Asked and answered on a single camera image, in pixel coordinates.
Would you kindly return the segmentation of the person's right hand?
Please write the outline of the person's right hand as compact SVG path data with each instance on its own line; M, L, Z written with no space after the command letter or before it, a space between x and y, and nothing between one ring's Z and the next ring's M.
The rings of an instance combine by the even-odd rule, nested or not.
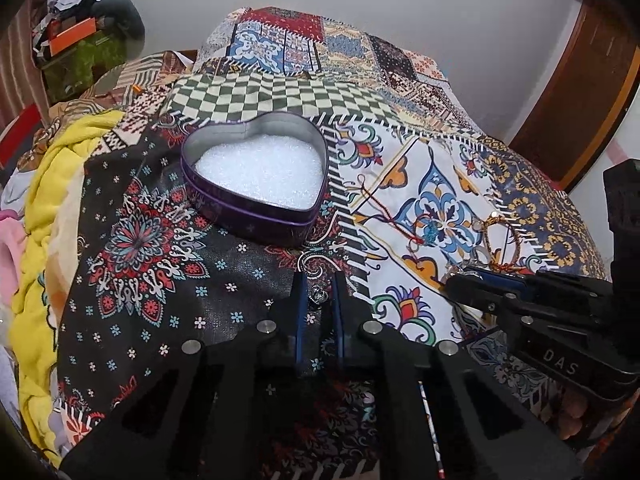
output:
M562 441L582 435L591 440L602 436L614 418L599 405L591 405L580 392L562 387L542 413L547 427Z

